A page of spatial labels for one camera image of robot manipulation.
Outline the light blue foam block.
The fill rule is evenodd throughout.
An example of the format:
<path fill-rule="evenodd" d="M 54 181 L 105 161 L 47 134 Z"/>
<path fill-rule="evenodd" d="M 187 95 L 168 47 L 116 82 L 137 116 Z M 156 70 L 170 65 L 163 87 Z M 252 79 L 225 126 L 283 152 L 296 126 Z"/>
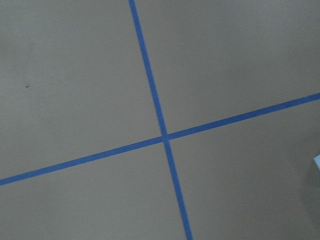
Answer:
<path fill-rule="evenodd" d="M 313 160 L 317 168 L 320 170 L 320 155 L 317 155 L 316 157 L 314 157 Z"/>

